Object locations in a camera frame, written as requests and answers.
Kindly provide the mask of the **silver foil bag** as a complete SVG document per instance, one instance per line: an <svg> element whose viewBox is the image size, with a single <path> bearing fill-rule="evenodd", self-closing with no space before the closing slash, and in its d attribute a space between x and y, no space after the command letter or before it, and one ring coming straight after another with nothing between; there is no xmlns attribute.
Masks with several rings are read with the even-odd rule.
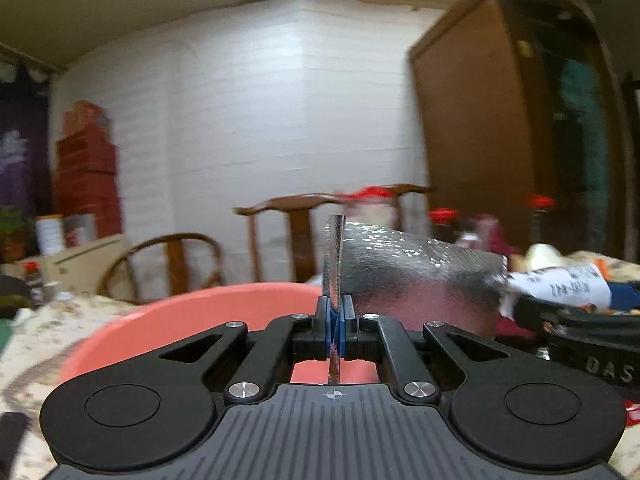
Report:
<svg viewBox="0 0 640 480"><path fill-rule="evenodd" d="M328 382L346 361L370 361L409 402L437 399L461 370L440 336L494 338L506 259L405 232L329 218L323 287Z"/></svg>

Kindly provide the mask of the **white printed paper package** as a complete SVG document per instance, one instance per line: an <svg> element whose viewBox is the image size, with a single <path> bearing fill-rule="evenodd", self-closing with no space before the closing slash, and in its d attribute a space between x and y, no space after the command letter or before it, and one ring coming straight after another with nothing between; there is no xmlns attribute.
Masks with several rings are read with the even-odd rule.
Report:
<svg viewBox="0 0 640 480"><path fill-rule="evenodd" d="M593 306L597 310L608 309L612 302L610 286L593 263L510 273L500 313L514 318L516 302L525 296L562 306Z"/></svg>

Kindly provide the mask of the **pink plastic basin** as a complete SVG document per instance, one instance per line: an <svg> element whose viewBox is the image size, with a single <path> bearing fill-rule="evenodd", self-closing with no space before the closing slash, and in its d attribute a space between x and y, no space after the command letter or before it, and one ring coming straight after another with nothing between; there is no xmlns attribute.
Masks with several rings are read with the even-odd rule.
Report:
<svg viewBox="0 0 640 480"><path fill-rule="evenodd" d="M250 283L173 296L137 308L94 332L62 365L60 381L167 346L225 322L262 330L274 318L313 314L321 288L296 283Z"/></svg>

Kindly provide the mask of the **floral quilted tablecloth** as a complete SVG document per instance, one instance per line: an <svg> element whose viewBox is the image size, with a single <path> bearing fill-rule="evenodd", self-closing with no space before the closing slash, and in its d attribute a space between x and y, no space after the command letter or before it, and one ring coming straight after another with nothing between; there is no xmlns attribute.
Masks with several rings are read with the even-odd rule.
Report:
<svg viewBox="0 0 640 480"><path fill-rule="evenodd" d="M15 457L11 479L41 479L55 461L39 429L43 400L58 385L62 366L94 332L136 307L101 296L68 296L11 324L1 353L1 411L27 416L29 427Z"/></svg>

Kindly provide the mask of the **beige cabinet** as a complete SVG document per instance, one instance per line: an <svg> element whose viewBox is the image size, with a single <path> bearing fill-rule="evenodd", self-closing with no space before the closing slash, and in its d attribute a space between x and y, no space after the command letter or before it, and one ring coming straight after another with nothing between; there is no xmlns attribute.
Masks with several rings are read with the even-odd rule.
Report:
<svg viewBox="0 0 640 480"><path fill-rule="evenodd" d="M35 261L46 283L59 282L74 295L93 294L111 264L129 249L124 234L100 238L81 246L67 248L53 256L35 256L2 266L6 275L24 276L24 264Z"/></svg>

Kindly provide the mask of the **red cap sauce bottle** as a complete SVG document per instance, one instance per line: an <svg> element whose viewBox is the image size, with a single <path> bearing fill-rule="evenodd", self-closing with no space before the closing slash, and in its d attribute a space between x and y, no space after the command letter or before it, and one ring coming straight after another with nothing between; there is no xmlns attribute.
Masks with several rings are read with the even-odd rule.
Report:
<svg viewBox="0 0 640 480"><path fill-rule="evenodd" d="M46 304L46 291L44 290L44 281L38 263L29 260L23 264L24 279L32 297L32 305L35 308L42 307Z"/></svg>

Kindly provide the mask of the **round-back wooden chair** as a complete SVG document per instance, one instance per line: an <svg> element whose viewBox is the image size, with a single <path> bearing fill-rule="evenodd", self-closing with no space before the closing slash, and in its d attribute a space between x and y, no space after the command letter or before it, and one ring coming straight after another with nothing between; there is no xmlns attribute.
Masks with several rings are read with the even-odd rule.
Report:
<svg viewBox="0 0 640 480"><path fill-rule="evenodd" d="M96 294L98 296L112 298L111 281L114 280L118 269L122 266L126 271L126 278L131 288L131 302L133 304L145 304L141 296L140 287L134 273L132 258L138 252L143 252L154 246L162 246L165 261L165 278L168 281L169 296L178 296L190 292L192 285L191 270L186 258L186 242L197 242L208 248L210 258L213 261L213 269L203 283L202 289L224 286L224 252L221 246L213 238L195 232L181 232L166 234L151 238L140 244L134 245L118 256L103 273L98 281Z"/></svg>

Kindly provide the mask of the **dark bottle red flower cap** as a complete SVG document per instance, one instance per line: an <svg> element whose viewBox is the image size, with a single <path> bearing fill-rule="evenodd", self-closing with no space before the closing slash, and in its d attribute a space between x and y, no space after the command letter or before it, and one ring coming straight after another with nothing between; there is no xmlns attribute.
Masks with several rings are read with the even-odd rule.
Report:
<svg viewBox="0 0 640 480"><path fill-rule="evenodd" d="M428 212L432 237L454 244L459 236L459 213L455 209L439 207Z"/></svg>

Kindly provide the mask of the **white cylindrical canister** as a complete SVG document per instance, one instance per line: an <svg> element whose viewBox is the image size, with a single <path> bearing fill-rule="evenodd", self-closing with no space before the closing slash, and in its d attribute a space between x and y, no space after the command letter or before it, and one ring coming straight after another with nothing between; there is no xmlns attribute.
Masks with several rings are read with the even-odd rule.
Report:
<svg viewBox="0 0 640 480"><path fill-rule="evenodd" d="M53 256L65 249L63 217L60 214L37 217L35 226L41 255Z"/></svg>

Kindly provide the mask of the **stack of red boxes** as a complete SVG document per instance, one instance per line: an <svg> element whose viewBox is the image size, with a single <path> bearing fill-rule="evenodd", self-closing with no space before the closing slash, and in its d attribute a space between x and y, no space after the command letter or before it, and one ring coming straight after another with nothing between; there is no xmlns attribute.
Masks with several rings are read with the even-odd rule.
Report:
<svg viewBox="0 0 640 480"><path fill-rule="evenodd" d="M104 108L75 102L63 114L55 155L55 211L65 217L91 214L99 238L121 233L118 147L111 142L111 121Z"/></svg>

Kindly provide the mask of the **brown wooden wardrobe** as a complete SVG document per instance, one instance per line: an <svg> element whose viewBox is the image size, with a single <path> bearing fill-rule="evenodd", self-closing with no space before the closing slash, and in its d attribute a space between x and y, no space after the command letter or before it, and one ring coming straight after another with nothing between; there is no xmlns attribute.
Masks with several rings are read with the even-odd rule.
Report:
<svg viewBox="0 0 640 480"><path fill-rule="evenodd" d="M432 206L490 214L530 244L616 258L637 247L622 99L593 22L570 0L458 0L410 48Z"/></svg>

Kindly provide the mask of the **straight-back wooden chair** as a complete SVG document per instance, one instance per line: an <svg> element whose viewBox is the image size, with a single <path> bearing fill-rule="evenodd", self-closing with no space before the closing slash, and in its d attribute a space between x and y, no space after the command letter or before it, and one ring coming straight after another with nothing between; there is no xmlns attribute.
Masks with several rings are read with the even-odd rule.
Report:
<svg viewBox="0 0 640 480"><path fill-rule="evenodd" d="M296 283L310 280L317 273L314 254L314 230L311 225L311 211L326 205L352 206L367 200L386 200L395 213L394 228L402 230L404 215L400 200L406 194L419 194L424 197L434 193L431 185L413 183L386 184L368 186L353 193L307 193L287 195L265 200L254 206L235 207L233 212L247 218L248 248L255 282L262 282L262 257L259 252L257 216L267 211L277 211L286 215L288 227L288 249L290 250L293 278Z"/></svg>

